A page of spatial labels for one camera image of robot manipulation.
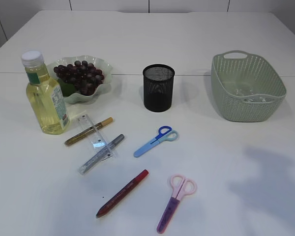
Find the scissor blade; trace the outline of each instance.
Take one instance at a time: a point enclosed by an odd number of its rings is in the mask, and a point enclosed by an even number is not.
[[[157,232],[159,234],[164,233],[164,231],[166,230],[168,223],[172,219],[174,212],[176,211],[179,203],[180,203],[180,201],[177,200],[176,198],[173,198],[173,197],[170,198],[170,200],[167,204],[167,207],[163,213],[163,216],[157,226]]]
[[[141,148],[136,150],[133,154],[134,157],[139,157],[146,153],[148,150],[152,149],[156,145],[158,145],[160,142],[157,139],[152,139],[151,141],[147,142],[145,145],[143,145]]]

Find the yellow oil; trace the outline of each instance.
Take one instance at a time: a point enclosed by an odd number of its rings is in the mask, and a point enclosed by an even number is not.
[[[63,133],[69,125],[67,111],[64,111],[65,115],[60,119],[58,115],[59,112],[57,113],[52,99],[55,91],[60,89],[59,83],[49,76],[45,64],[35,68],[25,67],[25,71],[28,75],[35,75],[36,73],[40,81],[39,84],[29,83],[26,88],[26,94],[42,131],[47,134]],[[61,98],[57,100],[59,101],[59,104],[62,105],[62,108],[64,107],[65,109],[62,94]]]

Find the red crayon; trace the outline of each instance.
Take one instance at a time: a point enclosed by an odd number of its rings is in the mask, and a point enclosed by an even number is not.
[[[148,171],[142,171],[138,176],[136,176],[133,180],[131,180],[122,190],[117,192],[104,206],[96,214],[96,217],[99,218],[105,214],[107,214],[114,206],[116,206],[125,196],[128,195],[146,176],[148,175]]]

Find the white bottle cap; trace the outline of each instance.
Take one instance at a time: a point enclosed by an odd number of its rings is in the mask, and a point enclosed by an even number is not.
[[[41,66],[44,63],[43,55],[40,51],[28,51],[21,56],[25,67],[33,68]]]

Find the marker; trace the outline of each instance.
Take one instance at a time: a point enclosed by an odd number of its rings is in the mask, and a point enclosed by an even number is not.
[[[107,214],[114,206],[116,206],[125,196],[128,195],[146,176],[148,171],[142,171],[138,176],[131,180],[122,190],[120,190],[116,195],[114,195],[96,214],[96,217],[102,217]]]
[[[99,130],[99,129],[103,128],[104,126],[110,124],[111,122],[113,122],[113,118],[109,117],[108,119],[103,120],[102,122],[99,122],[94,126]],[[72,138],[65,141],[64,144],[66,144],[67,146],[71,146],[72,144],[75,144],[76,142],[84,139],[88,135],[96,132],[96,129],[94,128],[94,126],[91,126],[90,128],[88,128],[88,129],[82,131],[81,133],[73,136]]]
[[[124,135],[120,134],[114,140],[112,140],[108,147],[103,147],[94,157],[88,160],[83,166],[81,166],[78,171],[81,175],[84,175],[87,171],[89,171],[93,166],[99,163],[103,158],[109,153],[109,149],[113,150],[122,140],[124,139]]]

